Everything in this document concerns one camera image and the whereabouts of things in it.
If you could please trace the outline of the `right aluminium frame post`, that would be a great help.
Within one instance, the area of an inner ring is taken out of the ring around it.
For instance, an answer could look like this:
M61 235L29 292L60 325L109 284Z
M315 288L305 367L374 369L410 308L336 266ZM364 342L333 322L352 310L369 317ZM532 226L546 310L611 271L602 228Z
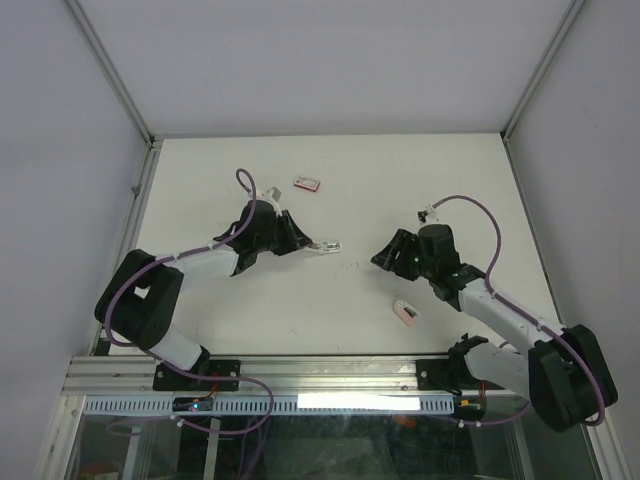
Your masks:
M505 145L511 141L511 137L517 130L519 123L525 115L529 105L535 98L538 90L548 75L561 48L570 36L583 11L588 6L588 0L571 0L555 27L553 34L545 46L541 57L536 63L524 90L520 94L514 109L512 110L504 128L501 130L501 138Z

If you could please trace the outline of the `red white staple box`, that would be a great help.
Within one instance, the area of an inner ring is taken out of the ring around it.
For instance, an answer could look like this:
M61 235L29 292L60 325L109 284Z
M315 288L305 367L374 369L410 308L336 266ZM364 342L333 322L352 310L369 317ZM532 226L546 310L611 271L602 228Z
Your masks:
M310 192L317 192L320 185L321 182L319 180L301 176L298 176L293 182L294 187Z

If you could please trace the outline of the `aluminium frame post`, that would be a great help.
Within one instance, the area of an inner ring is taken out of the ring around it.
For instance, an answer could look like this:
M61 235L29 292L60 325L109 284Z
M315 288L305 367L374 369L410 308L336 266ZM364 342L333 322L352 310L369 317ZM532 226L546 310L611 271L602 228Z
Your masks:
M151 148L154 144L155 136L151 132L148 123L143 118L143 115L136 105L129 89L125 85L122 76L109 55L106 46L101 40L100 35L82 5L82 2L78 0L62 0L61 4L64 6L71 22L85 42L104 79L111 88L135 131L140 136L143 143L147 147Z
M588 0L571 0L555 27L553 34L545 46L541 57L536 63L524 90L520 94L514 109L512 110L504 128L501 130L501 138L505 145L511 141L511 137L517 130L519 123L525 115L529 105L535 98L538 90L548 75L561 48L570 36L583 11L588 6Z

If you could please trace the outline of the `left aluminium frame post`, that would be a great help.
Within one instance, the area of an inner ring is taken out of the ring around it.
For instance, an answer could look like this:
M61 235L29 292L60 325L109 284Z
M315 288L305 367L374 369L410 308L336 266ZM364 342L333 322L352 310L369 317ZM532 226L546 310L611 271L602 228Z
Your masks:
M100 35L82 5L82 2L78 0L62 0L61 4L64 6L71 22L85 42L104 79L111 88L135 131L140 136L143 143L147 147L151 148L154 144L155 136L151 132L148 123L143 118L143 115L136 105L129 89L125 85L122 76L109 55L106 46L101 40Z

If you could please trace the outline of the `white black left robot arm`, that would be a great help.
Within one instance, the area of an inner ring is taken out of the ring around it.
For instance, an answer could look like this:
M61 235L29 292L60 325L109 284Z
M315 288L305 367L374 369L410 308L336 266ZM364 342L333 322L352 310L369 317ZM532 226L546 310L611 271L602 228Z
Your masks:
M193 255L159 263L142 249L130 251L99 298L94 316L134 347L172 364L184 386L198 388L208 380L210 353L173 325L179 295L243 273L263 252L283 256L312 244L287 210L278 212L264 200L248 202L239 220Z

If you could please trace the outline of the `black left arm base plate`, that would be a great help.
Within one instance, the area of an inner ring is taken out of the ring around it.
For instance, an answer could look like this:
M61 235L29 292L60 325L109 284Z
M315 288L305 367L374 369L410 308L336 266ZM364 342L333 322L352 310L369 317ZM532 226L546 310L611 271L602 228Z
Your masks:
M156 367L153 390L159 392L204 392L216 388L217 391L235 392L239 388L239 360L207 358L200 360L189 370L192 375L206 376L205 380L178 373L166 363Z

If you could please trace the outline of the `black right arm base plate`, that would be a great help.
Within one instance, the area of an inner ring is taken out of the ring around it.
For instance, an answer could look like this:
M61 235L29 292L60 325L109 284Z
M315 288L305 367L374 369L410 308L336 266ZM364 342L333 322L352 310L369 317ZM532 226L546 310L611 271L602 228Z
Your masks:
M419 359L415 362L419 391L442 390L452 393L455 385L450 378L448 359Z

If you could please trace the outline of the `white stapler magazine part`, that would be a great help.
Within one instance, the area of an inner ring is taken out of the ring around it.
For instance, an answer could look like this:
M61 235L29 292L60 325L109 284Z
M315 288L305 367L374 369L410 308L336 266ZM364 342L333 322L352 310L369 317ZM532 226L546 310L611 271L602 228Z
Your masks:
M312 243L307 250L321 255L334 254L342 250L342 245L340 242L321 241Z

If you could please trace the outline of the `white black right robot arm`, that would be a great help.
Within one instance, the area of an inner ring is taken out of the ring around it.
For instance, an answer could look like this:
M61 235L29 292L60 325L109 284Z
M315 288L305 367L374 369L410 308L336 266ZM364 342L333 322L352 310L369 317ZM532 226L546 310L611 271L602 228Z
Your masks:
M461 261L452 229L430 224L399 229L371 262L408 281L423 278L435 296L506 341L499 347L465 337L448 351L448 378L459 387L487 381L533 407L552 430L597 426L618 392L595 334L586 326L553 326L489 286L487 273Z

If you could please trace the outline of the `aluminium mounting rail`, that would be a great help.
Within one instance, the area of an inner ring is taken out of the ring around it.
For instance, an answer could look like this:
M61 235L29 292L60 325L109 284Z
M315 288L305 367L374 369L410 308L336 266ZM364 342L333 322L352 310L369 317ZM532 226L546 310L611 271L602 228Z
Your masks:
M419 391L415 362L447 359L444 355L381 356L217 356L239 360L237 393L261 395L249 378L265 383L276 395L315 392L409 394ZM71 360L62 392L67 395L151 394L158 365L143 356L75 357ZM171 392L187 396L198 392Z

